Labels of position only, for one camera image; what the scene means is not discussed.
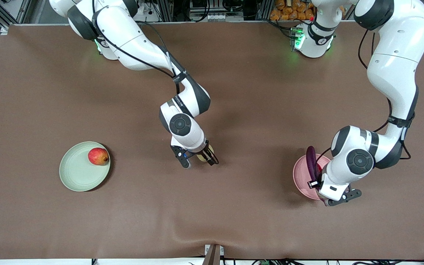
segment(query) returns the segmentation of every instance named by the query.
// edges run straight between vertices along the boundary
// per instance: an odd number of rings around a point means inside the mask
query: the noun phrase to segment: brown tabletop
[[[188,257],[219,243],[230,258],[424,259],[424,57],[413,158],[354,183],[361,198],[325,207],[296,190],[296,160],[388,114],[358,61],[364,30],[342,23],[331,49],[308,59],[265,23],[155,27],[212,98],[197,121],[220,165],[175,159],[158,119],[175,94],[168,77],[104,59],[67,26],[12,26],[0,37],[0,258]],[[369,52],[366,39],[366,62]],[[113,157],[91,192],[59,178],[82,141]]]

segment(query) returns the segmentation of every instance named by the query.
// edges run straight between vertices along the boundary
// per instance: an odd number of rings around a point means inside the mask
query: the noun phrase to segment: table
[[[413,158],[325,207],[297,191],[296,160],[388,114],[358,61],[364,29],[343,22],[308,59],[266,23],[155,27],[212,98],[197,121],[220,164],[184,170],[173,156],[158,109],[175,87],[162,73],[108,61],[67,26],[12,26],[0,37],[0,258],[190,257],[218,243],[228,258],[424,259],[424,57]],[[362,50],[368,62],[370,40]],[[73,192],[59,162],[82,141],[107,146],[113,168]]]

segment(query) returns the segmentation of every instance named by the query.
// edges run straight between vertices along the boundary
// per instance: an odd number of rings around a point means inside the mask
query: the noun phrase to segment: green plate
[[[100,143],[88,141],[73,146],[63,156],[59,173],[66,188],[72,191],[89,191],[96,188],[106,178],[111,167],[111,155],[102,166],[91,164],[88,153],[96,147],[106,149]]]

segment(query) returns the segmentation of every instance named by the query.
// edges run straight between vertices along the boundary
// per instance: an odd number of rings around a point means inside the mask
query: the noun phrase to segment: apple
[[[96,147],[89,151],[88,159],[92,164],[101,166],[109,160],[109,154],[104,148]]]

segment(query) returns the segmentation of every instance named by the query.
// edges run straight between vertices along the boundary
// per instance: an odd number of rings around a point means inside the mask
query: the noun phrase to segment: plate
[[[326,156],[322,156],[317,164],[323,168],[326,164],[330,162],[330,159],[328,159]],[[311,181],[310,174],[308,173],[308,167],[307,167],[307,160],[305,159],[305,156],[302,156],[299,158],[299,160],[294,165],[293,170],[293,179],[294,183],[296,184],[299,191],[311,199],[320,199],[318,197],[317,191],[314,188],[309,188],[307,182]]]
[[[106,149],[100,143],[87,141],[73,146],[63,156],[59,173],[66,188],[72,191],[89,191],[96,188],[106,178],[111,167],[111,155],[102,166],[91,164],[88,153],[96,147]]]

